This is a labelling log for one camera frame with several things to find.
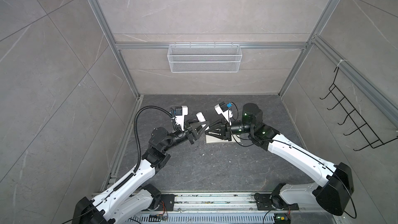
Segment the white glue stick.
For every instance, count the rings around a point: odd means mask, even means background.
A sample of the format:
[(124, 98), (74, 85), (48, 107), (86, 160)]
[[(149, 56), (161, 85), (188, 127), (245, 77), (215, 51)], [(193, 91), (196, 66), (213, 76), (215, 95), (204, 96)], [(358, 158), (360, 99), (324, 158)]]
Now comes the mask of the white glue stick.
[[(204, 122), (206, 122), (206, 119), (205, 119), (205, 117), (204, 117), (204, 115), (203, 115), (203, 113), (202, 112), (198, 112), (197, 114), (196, 114), (196, 117), (197, 117), (197, 119), (198, 119), (198, 121), (200, 122), (200, 123), (204, 123)], [(202, 124), (201, 125), (201, 127), (202, 127), (202, 129), (204, 129), (204, 130), (208, 130), (208, 124)]]

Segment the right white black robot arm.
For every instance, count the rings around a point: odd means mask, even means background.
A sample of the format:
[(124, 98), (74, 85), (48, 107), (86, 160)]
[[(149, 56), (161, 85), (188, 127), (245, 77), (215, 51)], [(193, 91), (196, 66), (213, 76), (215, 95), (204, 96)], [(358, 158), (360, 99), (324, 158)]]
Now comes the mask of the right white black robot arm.
[(326, 161), (291, 142), (263, 122), (263, 112), (257, 104), (245, 104), (241, 119), (233, 118), (231, 106), (231, 103), (224, 102), (215, 106), (215, 111), (223, 118), (207, 128), (205, 133), (208, 137), (232, 141), (245, 134), (253, 145), (285, 159), (313, 180), (312, 184), (278, 184), (269, 197), (273, 208), (307, 204), (320, 206), (335, 216), (345, 214), (347, 204), (353, 203), (354, 192), (352, 171), (348, 165)]

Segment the cream paper envelope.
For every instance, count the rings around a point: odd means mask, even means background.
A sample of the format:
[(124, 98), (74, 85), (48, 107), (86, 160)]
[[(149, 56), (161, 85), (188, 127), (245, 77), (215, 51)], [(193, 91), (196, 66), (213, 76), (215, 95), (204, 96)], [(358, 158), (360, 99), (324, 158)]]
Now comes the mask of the cream paper envelope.
[(223, 136), (211, 136), (211, 135), (205, 135), (206, 143), (207, 144), (219, 144), (219, 143), (229, 143), (232, 142), (233, 139), (229, 140), (228, 138), (224, 138)]

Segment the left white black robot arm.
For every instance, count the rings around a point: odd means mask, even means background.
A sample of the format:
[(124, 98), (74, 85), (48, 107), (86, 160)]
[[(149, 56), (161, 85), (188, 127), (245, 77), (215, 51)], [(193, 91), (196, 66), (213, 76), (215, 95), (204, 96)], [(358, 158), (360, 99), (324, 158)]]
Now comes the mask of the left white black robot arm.
[(144, 183), (155, 176), (170, 159), (167, 151), (188, 141), (193, 144), (209, 126), (208, 121), (186, 121), (183, 130), (169, 133), (153, 130), (148, 149), (141, 160), (114, 185), (93, 199), (82, 198), (75, 206), (72, 224), (121, 224), (135, 214), (160, 204), (161, 193)]

